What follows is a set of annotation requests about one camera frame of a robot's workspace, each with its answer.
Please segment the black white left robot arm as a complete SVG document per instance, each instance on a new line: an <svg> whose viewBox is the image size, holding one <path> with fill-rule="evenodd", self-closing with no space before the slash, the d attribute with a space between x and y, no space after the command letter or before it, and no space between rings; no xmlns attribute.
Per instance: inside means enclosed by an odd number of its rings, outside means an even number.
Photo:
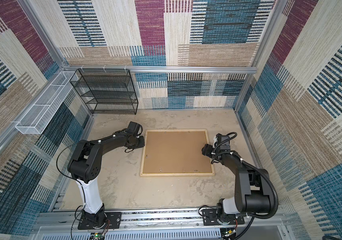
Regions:
<svg viewBox="0 0 342 240"><path fill-rule="evenodd" d="M123 129L99 140L81 140L76 144L68 164L68 172L71 179L77 182L84 202L80 227L100 229L107 224L108 217L105 214L97 180L102 168L102 157L120 147L131 151L143 148L145 138L141 135L142 132L142 129Z"/></svg>

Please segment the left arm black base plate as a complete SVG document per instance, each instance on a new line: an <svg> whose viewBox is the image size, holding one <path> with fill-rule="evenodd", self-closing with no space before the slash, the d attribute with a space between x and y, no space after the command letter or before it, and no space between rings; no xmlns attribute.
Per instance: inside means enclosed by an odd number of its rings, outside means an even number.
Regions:
<svg viewBox="0 0 342 240"><path fill-rule="evenodd" d="M121 224L121 212L104 213L104 216L97 219L92 215L82 211L80 222L78 223L78 230L106 230L118 229Z"/></svg>

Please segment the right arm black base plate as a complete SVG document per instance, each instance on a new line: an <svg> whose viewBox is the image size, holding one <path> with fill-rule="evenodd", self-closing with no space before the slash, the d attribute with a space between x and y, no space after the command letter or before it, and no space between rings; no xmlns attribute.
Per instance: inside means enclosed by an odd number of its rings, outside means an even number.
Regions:
<svg viewBox="0 0 342 240"><path fill-rule="evenodd" d="M244 225L245 220L243 217L236 217L235 215L228 215L219 218L216 210L212 208L200 209L199 214L203 219L204 226L219 226L219 225Z"/></svg>

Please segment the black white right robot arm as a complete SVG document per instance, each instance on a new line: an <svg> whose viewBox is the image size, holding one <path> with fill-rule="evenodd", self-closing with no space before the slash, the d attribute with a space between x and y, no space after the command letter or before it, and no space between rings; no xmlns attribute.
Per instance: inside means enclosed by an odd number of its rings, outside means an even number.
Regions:
<svg viewBox="0 0 342 240"><path fill-rule="evenodd" d="M278 195L265 169L246 162L236 151L215 150L209 144L202 148L202 154L213 163L227 167L235 175L234 196L221 199L216 207L221 223L244 216L269 219L276 214Z"/></svg>

